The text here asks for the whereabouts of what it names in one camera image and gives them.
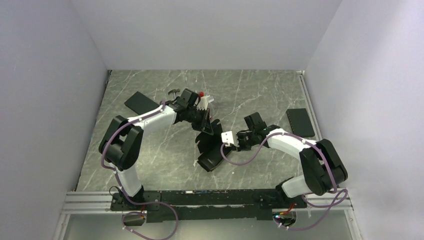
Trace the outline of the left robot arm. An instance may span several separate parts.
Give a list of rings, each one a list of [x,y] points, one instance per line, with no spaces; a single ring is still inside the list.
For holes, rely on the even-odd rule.
[[[180,122],[190,123],[194,131],[214,134],[209,108],[214,98],[188,88],[180,95],[177,93],[179,89],[174,89],[172,100],[157,103],[137,91],[124,103],[137,115],[115,116],[99,144],[100,164],[113,171],[118,189],[124,195],[123,202],[131,210],[139,209],[145,201],[144,187],[135,167],[145,137]]]

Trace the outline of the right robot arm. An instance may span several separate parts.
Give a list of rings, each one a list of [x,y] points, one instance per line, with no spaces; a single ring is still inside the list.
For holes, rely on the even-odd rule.
[[[246,116],[244,121],[247,129],[236,134],[235,150],[247,151],[259,145],[286,153],[300,162],[302,175],[276,187],[279,191],[275,200],[280,207],[289,207],[301,195],[333,193],[337,185],[348,179],[348,172],[330,140],[309,140],[277,125],[267,125],[258,112]]]

